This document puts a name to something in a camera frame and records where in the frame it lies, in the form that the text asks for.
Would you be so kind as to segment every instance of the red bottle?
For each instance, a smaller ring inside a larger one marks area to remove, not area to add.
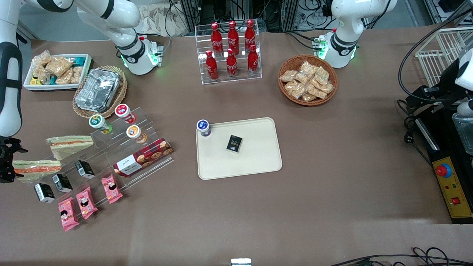
[[[237,59],[234,56],[234,52],[232,48],[229,48],[227,50],[228,52],[228,57],[227,57],[227,72],[228,72],[228,77],[230,79],[234,79],[238,75],[238,69],[237,69]]]
[[[253,29],[253,20],[249,19],[246,21],[246,31],[245,31],[245,53],[250,52],[250,46],[254,45],[254,29]]]
[[[214,22],[212,23],[212,35],[210,37],[212,41],[213,52],[215,57],[223,56],[223,43],[222,43],[222,34],[219,32],[219,25]]]
[[[207,60],[205,60],[205,65],[207,66],[207,71],[209,72],[209,77],[211,81],[216,81],[219,79],[219,70],[217,69],[217,61],[212,57],[212,51],[207,50]]]
[[[258,54],[256,53],[256,45],[250,45],[250,53],[248,54],[248,75],[256,76],[258,74]]]
[[[235,29],[235,26],[237,25],[235,21],[231,20],[229,23],[230,25],[230,30],[228,31],[228,46],[233,49],[233,52],[235,54],[240,53],[240,48],[238,47],[238,32]]]

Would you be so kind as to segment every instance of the sandwich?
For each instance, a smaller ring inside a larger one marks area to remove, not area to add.
[[[24,177],[17,177],[17,180],[22,183],[30,183],[61,170],[61,162],[56,160],[13,160],[12,166],[15,173],[24,175]]]
[[[63,160],[94,144],[90,136],[63,136],[46,139],[54,157]]]

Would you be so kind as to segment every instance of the wicker basket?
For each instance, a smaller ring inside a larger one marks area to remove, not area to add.
[[[310,101],[310,102],[305,102],[303,100],[298,100],[294,97],[292,97],[287,91],[286,89],[284,88],[284,82],[282,82],[279,77],[282,76],[284,74],[284,72],[288,71],[288,70],[299,70],[299,67],[302,65],[302,62],[304,61],[307,61],[309,62],[311,65],[314,65],[314,66],[322,66],[329,74],[329,81],[333,84],[333,91],[331,93],[328,94],[327,98],[325,99],[315,99],[313,101]],[[300,54],[300,55],[296,55],[294,57],[291,57],[289,59],[287,59],[281,66],[281,68],[279,69],[279,74],[278,74],[278,84],[279,84],[279,89],[282,91],[282,93],[284,95],[286,95],[286,97],[295,102],[295,103],[298,103],[300,105],[304,105],[304,106],[317,106],[317,105],[321,105],[325,102],[327,102],[328,100],[330,100],[334,95],[335,95],[335,92],[337,91],[337,88],[338,88],[338,79],[337,79],[337,73],[335,73],[335,70],[333,69],[333,67],[325,62],[324,60],[316,57],[316,56],[313,56],[313,55],[308,55],[308,54]]]
[[[122,78],[122,80],[120,81],[120,86],[118,87],[117,92],[115,94],[115,99],[114,99],[112,105],[110,106],[110,108],[108,110],[101,113],[101,115],[103,117],[107,118],[107,117],[110,117],[111,115],[114,114],[115,107],[117,107],[123,101],[123,99],[125,98],[127,82],[126,82],[125,74],[123,73],[123,71],[121,69],[119,69],[117,67],[103,66],[103,67],[99,67],[99,69],[110,70],[110,71],[113,71],[113,72],[117,72]],[[96,115],[96,114],[99,114],[99,113],[79,109],[76,105],[77,94],[84,87],[84,84],[86,84],[86,81],[87,81],[87,78],[84,79],[84,81],[80,84],[79,88],[76,90],[76,93],[74,94],[74,98],[72,99],[72,107],[74,107],[74,111],[78,115],[80,115],[81,117],[85,117],[85,118],[89,119],[89,117],[91,117],[93,115]]]

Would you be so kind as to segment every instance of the brown table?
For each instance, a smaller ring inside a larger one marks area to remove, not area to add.
[[[145,76],[127,71],[125,103],[141,106],[175,161],[132,187],[77,230],[63,232],[59,213],[37,202],[33,188],[0,186],[0,261],[13,265],[330,265],[372,254],[442,248],[473,260],[473,225],[451,225],[435,176],[403,142],[405,98],[397,70],[431,27],[367,30],[361,49],[337,70],[339,90],[319,107],[287,100],[279,67],[307,49],[284,34],[262,34],[263,78],[202,86],[192,37],[175,38],[163,67]],[[109,41],[36,41],[33,54],[88,53],[96,65],[123,67]],[[409,61],[404,83],[425,81]],[[73,92],[23,90],[24,124],[17,135],[30,152],[50,154],[45,139],[88,134],[72,110]],[[278,172],[203,181],[197,175],[195,123],[269,116],[283,161]]]

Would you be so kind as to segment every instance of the emergency stop button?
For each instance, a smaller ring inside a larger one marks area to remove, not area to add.
[[[446,163],[442,163],[441,165],[437,166],[435,168],[435,172],[439,176],[445,177],[445,178],[449,178],[452,176],[452,168]]]

